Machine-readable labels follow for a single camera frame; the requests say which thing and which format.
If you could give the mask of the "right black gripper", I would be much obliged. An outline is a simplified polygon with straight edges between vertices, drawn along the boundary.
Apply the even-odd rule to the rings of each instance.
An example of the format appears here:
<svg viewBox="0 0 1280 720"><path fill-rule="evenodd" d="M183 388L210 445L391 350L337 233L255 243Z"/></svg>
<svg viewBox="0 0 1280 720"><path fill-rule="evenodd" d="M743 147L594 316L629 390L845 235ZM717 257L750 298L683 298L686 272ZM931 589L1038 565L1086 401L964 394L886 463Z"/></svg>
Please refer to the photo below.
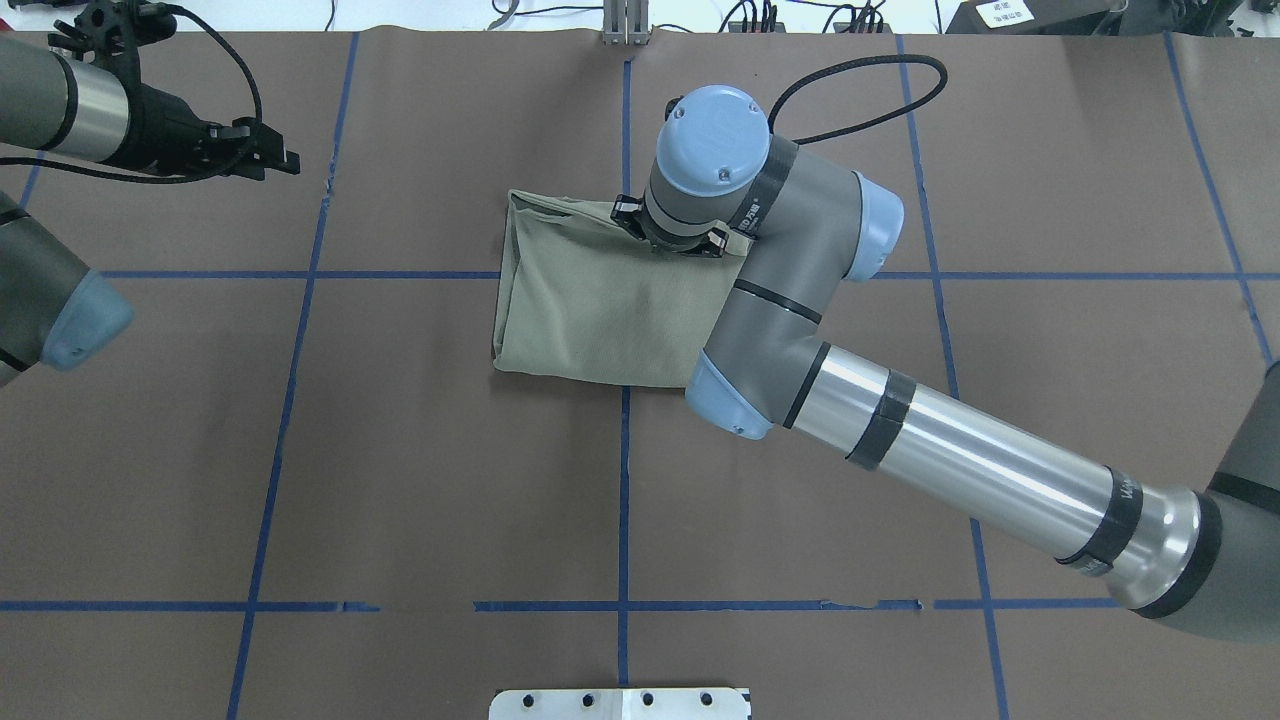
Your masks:
<svg viewBox="0 0 1280 720"><path fill-rule="evenodd" d="M722 258L723 242L716 223L700 225L678 224L677 232L668 231L650 215L640 215L644 240L660 252L691 258Z"/></svg>

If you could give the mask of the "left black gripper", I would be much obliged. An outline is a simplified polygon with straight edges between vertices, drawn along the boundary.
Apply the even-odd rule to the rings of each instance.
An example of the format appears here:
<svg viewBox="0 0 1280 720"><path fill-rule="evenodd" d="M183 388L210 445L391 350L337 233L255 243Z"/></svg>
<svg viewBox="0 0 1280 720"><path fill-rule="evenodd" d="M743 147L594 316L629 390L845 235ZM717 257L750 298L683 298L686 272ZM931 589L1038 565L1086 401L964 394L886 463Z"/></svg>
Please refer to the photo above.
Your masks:
<svg viewBox="0 0 1280 720"><path fill-rule="evenodd" d="M239 176L265 178L268 170L301 173L301 160L270 126L252 127L251 117L224 124L197 117L189 105L141 85L128 92L131 120L125 135L125 169L147 176L196 176L229 161L241 147Z"/></svg>

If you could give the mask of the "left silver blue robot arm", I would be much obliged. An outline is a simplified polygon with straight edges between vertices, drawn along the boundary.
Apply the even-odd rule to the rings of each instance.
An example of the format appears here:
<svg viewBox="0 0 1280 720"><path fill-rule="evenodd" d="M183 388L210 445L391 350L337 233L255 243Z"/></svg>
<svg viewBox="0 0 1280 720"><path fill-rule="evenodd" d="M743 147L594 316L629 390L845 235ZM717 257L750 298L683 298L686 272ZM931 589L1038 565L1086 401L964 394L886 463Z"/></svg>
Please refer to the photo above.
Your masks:
<svg viewBox="0 0 1280 720"><path fill-rule="evenodd" d="M136 54L92 61L52 47L3 42L4 167L137 186L193 184L269 170L296 176L300 155L264 122L250 70L248 117L223 124L150 85ZM134 319L131 302L29 213L3 196L3 382L32 366L69 372L108 347Z"/></svg>

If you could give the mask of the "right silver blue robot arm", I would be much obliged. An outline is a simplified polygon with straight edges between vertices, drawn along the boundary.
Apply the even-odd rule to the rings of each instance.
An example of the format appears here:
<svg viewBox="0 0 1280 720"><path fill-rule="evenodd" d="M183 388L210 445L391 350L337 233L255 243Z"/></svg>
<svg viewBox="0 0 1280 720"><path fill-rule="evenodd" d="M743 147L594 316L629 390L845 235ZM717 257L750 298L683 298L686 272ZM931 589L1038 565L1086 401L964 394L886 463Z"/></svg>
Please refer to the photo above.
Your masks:
<svg viewBox="0 0 1280 720"><path fill-rule="evenodd" d="M1279 625L1277 369L1204 489L1146 487L817 334L842 281L900 236L893 192L771 131L740 88L673 100L637 206L690 243L722 222L751 241L685 398L748 439L783 427L1102 580L1140 618L1219 641Z"/></svg>

